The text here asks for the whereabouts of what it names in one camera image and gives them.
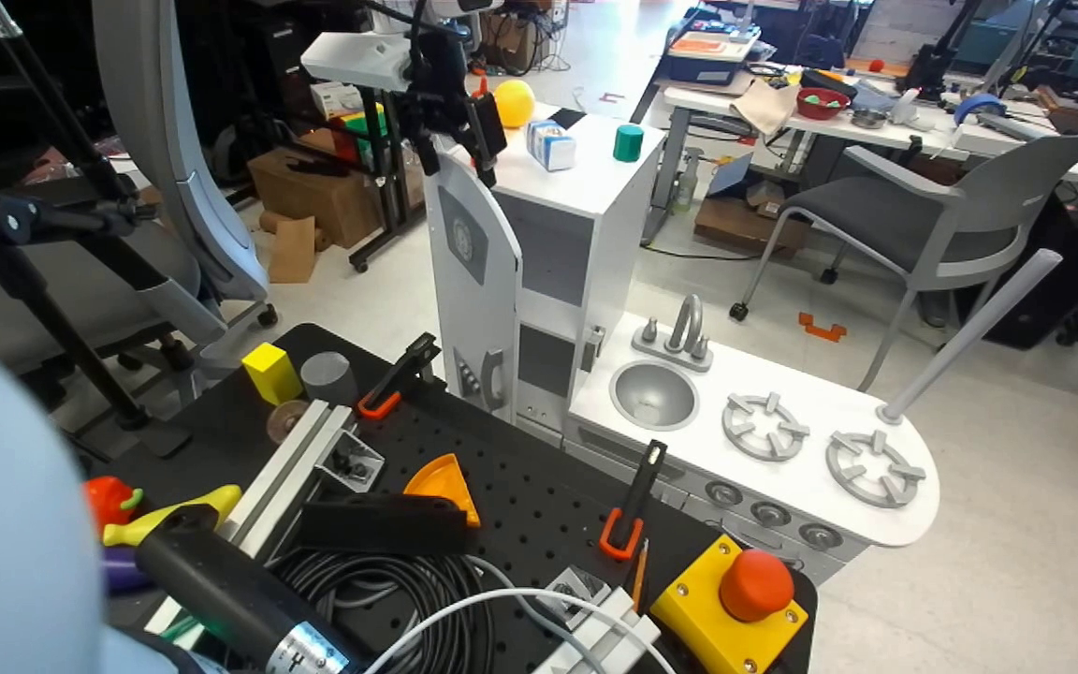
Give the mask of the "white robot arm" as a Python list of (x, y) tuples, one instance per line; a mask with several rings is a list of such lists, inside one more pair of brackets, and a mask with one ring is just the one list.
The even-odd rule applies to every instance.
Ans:
[(321, 83), (381, 91), (396, 109), (396, 130), (419, 152), (428, 175), (439, 171), (433, 140), (453, 140), (493, 182), (504, 126), (490, 91), (469, 91), (469, 59), (449, 31), (453, 20), (493, 10), (500, 0), (412, 0), (409, 10), (366, 0), (389, 25), (345, 34), (321, 31), (298, 56)]

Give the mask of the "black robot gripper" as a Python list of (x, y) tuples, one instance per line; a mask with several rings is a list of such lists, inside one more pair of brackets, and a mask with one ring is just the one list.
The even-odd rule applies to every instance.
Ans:
[(490, 95), (464, 91), (469, 63), (458, 40), (424, 25), (412, 34), (409, 95), (404, 95), (404, 140), (416, 146), (428, 175), (439, 171), (439, 134), (449, 134), (469, 150), (477, 175), (499, 182), (499, 152), (504, 150), (504, 126)]

